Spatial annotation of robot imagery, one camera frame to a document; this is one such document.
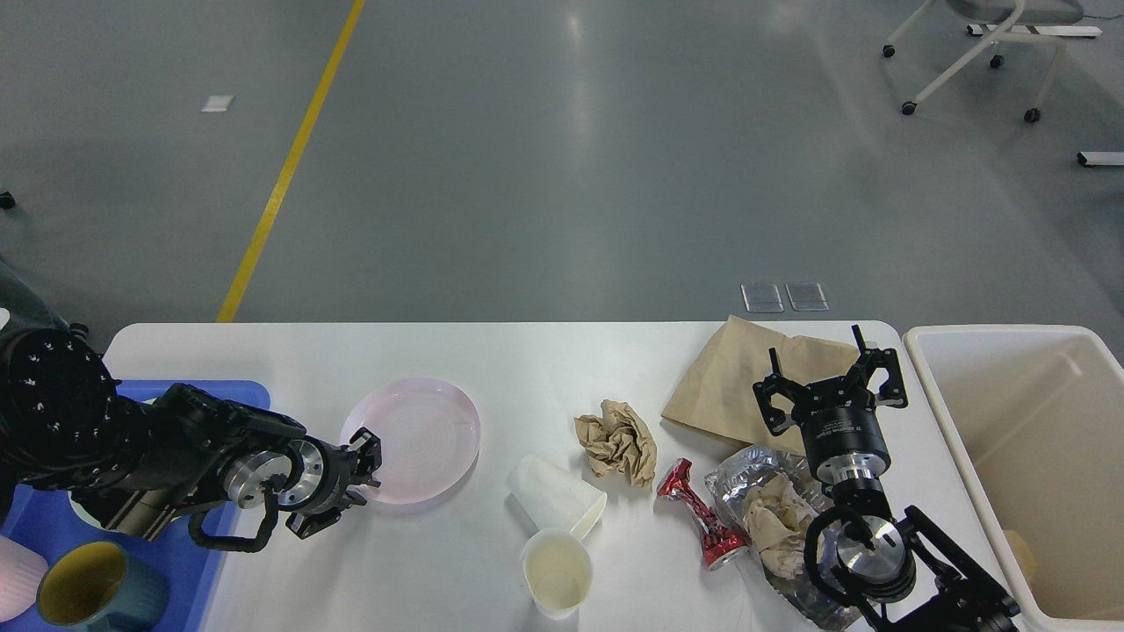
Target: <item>white table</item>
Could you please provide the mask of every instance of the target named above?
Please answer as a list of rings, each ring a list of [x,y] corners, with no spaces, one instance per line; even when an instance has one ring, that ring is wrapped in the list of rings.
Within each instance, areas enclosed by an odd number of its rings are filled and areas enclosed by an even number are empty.
[[[851,324],[764,323],[847,342]],[[868,341],[905,359],[889,325],[860,324]],[[574,436],[573,417],[598,413],[604,398],[628,401],[655,437],[656,476],[687,457],[696,489],[708,498],[703,476],[738,446],[660,412],[719,325],[140,324],[123,329],[105,360],[119,379],[256,380],[273,409],[327,441],[368,392],[411,376],[459,386],[480,412],[477,463],[435,500],[355,507],[306,541],[279,526],[263,552],[228,553],[205,630],[814,630],[771,592],[752,559],[707,571],[686,507],[622,477],[595,479]],[[1001,581],[914,369],[901,369],[909,407],[879,409],[894,460],[883,484],[895,515],[918,505]],[[592,593],[563,622],[535,611],[518,563],[533,525],[504,479],[527,452],[584,472],[609,495],[586,539]],[[237,532],[252,534],[259,518],[244,513]],[[921,576],[905,605],[930,596],[932,584]],[[851,630],[868,626],[860,621]]]

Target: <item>concrete floor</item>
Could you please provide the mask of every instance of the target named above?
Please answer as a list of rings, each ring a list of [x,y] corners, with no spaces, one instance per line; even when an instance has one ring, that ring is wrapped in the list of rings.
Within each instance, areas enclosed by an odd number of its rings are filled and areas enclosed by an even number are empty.
[[[350,8],[4,3],[2,260],[96,346],[215,319]],[[939,7],[883,60],[914,8],[369,1],[237,319],[1064,323],[1124,358],[1124,170],[1073,157],[1124,150],[1124,18],[1032,126],[1027,46],[901,116],[975,42]]]

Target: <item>plastic bag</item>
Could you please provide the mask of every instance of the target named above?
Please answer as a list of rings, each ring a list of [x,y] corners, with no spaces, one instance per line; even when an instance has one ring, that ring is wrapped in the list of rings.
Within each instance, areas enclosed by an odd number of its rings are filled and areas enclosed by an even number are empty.
[[[760,490],[779,473],[791,480],[792,488],[815,512],[822,513],[832,506],[831,499],[821,491],[819,482],[813,478],[808,461],[804,457],[780,450],[751,445],[723,461],[717,470],[706,476],[706,486],[714,495],[718,517],[745,536],[751,545],[753,542],[743,523],[753,496],[751,490]],[[823,538],[821,559],[834,559],[834,531],[825,532]],[[861,616],[856,608],[840,605],[813,586],[803,568],[797,569],[795,574],[788,572],[787,575],[795,575],[790,579],[777,575],[768,566],[764,566],[763,570],[769,585],[822,630],[841,632]],[[823,565],[821,572],[826,572]]]

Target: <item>paper cup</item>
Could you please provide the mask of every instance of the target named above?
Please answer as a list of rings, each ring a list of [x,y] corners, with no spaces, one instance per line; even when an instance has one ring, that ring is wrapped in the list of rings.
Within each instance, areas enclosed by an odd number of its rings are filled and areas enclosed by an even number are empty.
[[[507,477],[511,494],[538,529],[561,529],[581,540],[597,524],[607,496],[600,489],[527,454]]]
[[[519,558],[531,596],[545,616],[565,619],[589,596],[593,566],[581,541],[568,531],[540,531],[527,541]]]
[[[0,535],[0,621],[16,619],[35,604],[46,572],[43,556]]]

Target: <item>white trash bin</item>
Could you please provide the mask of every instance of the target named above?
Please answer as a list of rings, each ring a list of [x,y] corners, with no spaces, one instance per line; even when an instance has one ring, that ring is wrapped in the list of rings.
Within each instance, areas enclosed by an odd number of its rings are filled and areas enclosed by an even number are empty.
[[[1084,327],[915,327],[906,349],[1035,629],[1124,631],[1124,370]],[[1026,542],[1027,583],[1003,530]]]

